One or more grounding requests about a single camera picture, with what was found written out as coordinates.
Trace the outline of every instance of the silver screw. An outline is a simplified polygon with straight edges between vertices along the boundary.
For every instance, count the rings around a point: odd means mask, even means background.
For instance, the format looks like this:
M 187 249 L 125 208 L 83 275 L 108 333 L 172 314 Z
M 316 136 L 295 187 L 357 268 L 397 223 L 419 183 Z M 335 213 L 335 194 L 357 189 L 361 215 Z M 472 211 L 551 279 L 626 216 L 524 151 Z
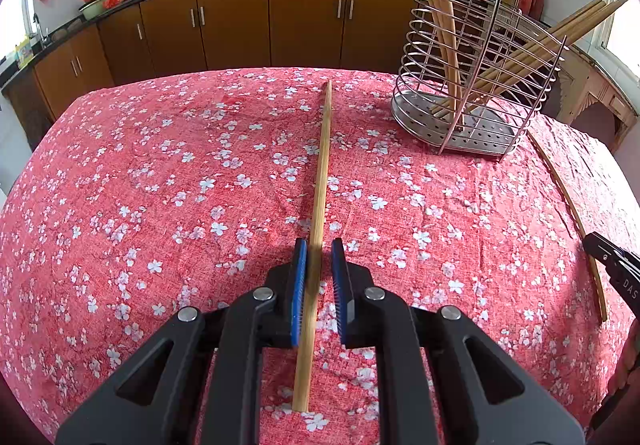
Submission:
M 187 306 L 178 311 L 178 320 L 182 322 L 192 322 L 198 316 L 198 310 L 196 308 L 192 308 L 191 306 Z
M 369 300 L 383 300 L 385 291 L 378 286 L 370 286 L 364 290 L 364 296 Z
M 447 320 L 458 320 L 460 317 L 462 317 L 462 313 L 460 313 L 460 310 L 455 306 L 444 306 L 440 310 L 440 313 Z
M 267 288 L 266 286 L 261 286 L 254 290 L 254 299 L 255 300 L 269 300 L 273 297 L 273 290 L 271 288 Z

